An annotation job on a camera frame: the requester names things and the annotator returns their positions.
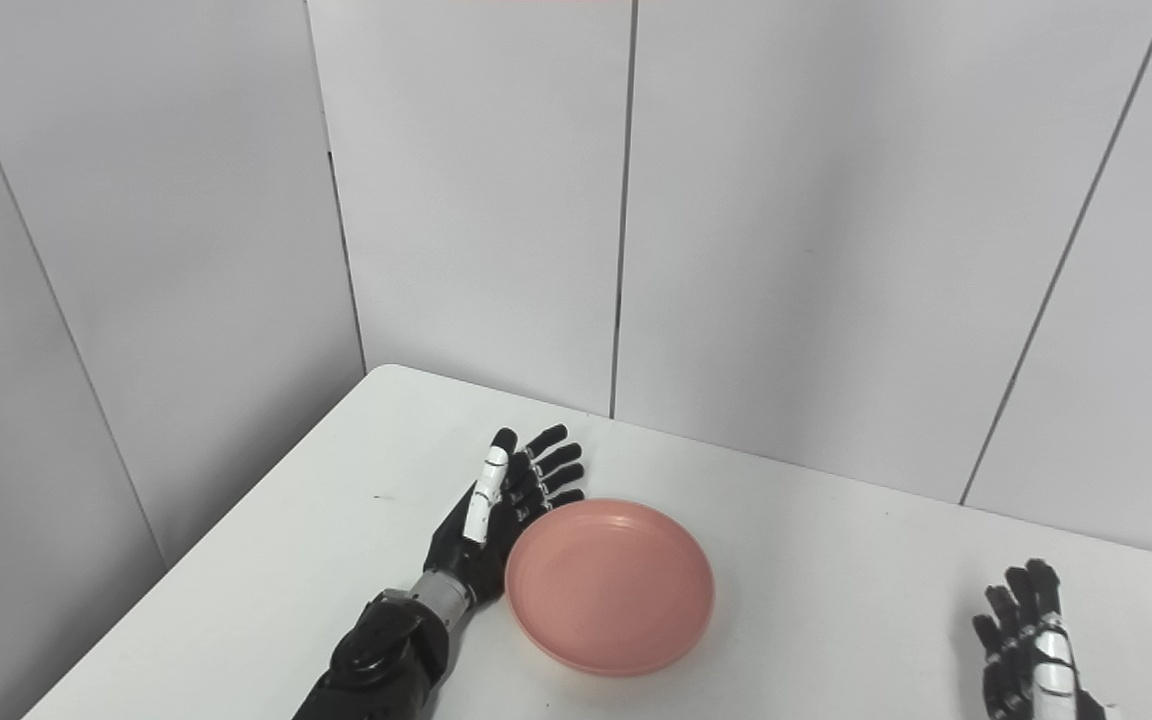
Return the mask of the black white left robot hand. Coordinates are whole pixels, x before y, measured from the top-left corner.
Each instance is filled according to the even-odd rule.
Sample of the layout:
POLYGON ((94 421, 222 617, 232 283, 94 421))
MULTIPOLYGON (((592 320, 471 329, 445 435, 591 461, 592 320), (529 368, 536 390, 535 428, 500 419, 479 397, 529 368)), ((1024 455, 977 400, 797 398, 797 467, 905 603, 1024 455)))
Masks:
POLYGON ((582 446, 568 435, 570 429, 558 424, 518 446, 515 430, 499 429, 480 473, 435 528, 422 569, 457 579, 473 607, 500 597, 521 535, 550 511, 585 498, 575 486, 585 475, 582 446))

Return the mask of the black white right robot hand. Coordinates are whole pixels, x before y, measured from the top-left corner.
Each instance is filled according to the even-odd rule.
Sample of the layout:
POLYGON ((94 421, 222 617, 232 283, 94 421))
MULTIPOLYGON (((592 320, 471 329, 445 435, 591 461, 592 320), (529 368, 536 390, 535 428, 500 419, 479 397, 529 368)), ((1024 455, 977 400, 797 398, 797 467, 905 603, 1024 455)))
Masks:
POLYGON ((982 696, 990 719, 1114 719, 1082 682, 1064 623, 1060 578, 1029 559, 988 585, 988 614, 972 619, 984 653, 982 696))

